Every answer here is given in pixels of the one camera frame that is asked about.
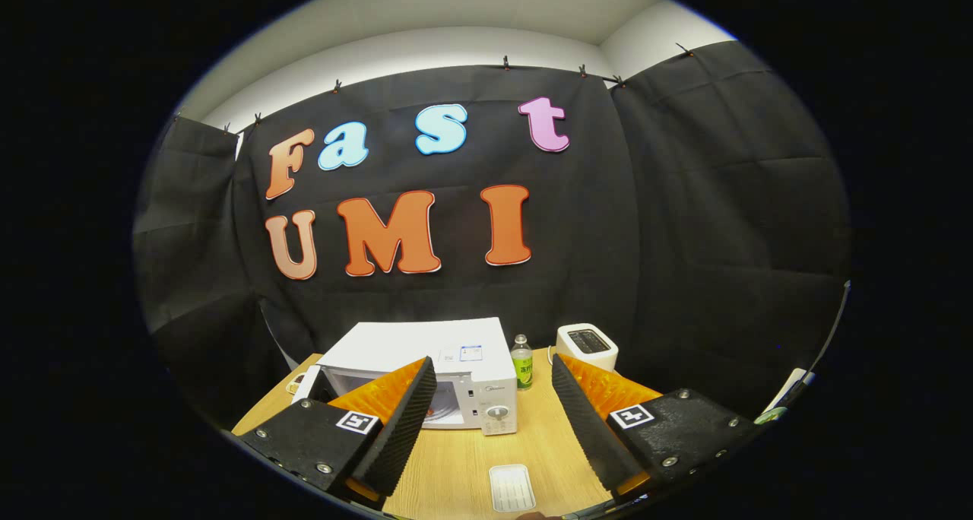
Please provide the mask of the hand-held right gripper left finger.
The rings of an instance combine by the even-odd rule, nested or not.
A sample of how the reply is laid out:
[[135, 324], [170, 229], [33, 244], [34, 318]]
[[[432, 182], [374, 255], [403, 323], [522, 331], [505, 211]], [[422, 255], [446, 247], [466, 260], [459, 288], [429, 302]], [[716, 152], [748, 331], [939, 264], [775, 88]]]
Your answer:
[[301, 398], [239, 436], [317, 490], [382, 506], [398, 486], [437, 388], [430, 357], [323, 402]]

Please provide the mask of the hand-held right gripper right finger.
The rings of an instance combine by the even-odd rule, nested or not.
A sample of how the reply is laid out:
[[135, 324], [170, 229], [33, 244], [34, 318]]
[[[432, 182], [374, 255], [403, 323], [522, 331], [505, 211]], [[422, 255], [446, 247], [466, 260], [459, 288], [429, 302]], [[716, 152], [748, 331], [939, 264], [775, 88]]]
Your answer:
[[618, 500], [677, 491], [760, 430], [694, 389], [656, 392], [560, 354], [552, 357], [552, 385], [588, 463]]

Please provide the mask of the white microwave oven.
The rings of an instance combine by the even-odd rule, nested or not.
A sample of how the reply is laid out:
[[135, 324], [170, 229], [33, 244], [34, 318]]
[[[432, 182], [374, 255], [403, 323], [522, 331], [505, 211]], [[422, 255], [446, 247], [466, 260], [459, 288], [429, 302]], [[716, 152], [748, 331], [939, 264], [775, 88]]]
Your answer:
[[463, 423], [423, 423], [425, 430], [518, 429], [517, 385], [497, 318], [441, 322], [359, 322], [316, 361], [339, 398], [410, 362], [430, 357], [437, 388], [458, 396]]

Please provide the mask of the white rectangular food tray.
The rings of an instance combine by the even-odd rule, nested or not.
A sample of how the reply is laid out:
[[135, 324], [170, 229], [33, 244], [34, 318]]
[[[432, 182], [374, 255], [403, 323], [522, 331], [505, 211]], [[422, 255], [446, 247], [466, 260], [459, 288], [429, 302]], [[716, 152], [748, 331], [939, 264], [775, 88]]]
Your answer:
[[531, 475], [523, 464], [497, 465], [489, 470], [491, 506], [499, 513], [535, 509]]

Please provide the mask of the cream toaster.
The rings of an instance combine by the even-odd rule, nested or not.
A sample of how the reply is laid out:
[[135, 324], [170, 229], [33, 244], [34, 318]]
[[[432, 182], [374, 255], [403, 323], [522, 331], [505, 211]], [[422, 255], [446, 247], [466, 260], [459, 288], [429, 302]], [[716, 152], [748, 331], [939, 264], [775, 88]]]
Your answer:
[[566, 324], [556, 330], [556, 353], [615, 371], [618, 347], [591, 323]]

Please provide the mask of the green drink bottle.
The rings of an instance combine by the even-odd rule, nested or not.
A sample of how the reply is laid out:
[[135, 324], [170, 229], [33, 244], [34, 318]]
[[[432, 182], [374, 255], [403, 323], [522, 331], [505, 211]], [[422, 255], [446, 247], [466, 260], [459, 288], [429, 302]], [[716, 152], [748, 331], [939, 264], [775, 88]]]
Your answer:
[[514, 337], [510, 355], [515, 369], [515, 384], [518, 391], [527, 391], [533, 385], [533, 350], [525, 334]]

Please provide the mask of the row of small cloth clips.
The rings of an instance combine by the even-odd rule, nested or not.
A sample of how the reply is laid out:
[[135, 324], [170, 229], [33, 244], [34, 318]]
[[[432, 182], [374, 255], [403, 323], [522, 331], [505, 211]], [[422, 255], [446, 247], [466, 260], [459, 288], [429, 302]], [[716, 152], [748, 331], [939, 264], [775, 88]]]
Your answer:
[[599, 77], [608, 86], [616, 78], [633, 75], [682, 55], [692, 49], [680, 44], [650, 44], [646, 39], [623, 44], [619, 50], [571, 41], [566, 38], [528, 34], [514, 30], [484, 29], [486, 38], [460, 38], [462, 29], [444, 31], [410, 31], [403, 35], [376, 37], [320, 50], [298, 62], [234, 87], [217, 97], [213, 109], [204, 110], [201, 98], [205, 86], [213, 87], [218, 79], [227, 79], [229, 70], [214, 70], [206, 81], [197, 84], [170, 116], [191, 119], [215, 126], [219, 131], [229, 126], [240, 132], [257, 116], [271, 113], [307, 100], [317, 94], [334, 93], [352, 84], [429, 69], [458, 66], [566, 70], [576, 75]]

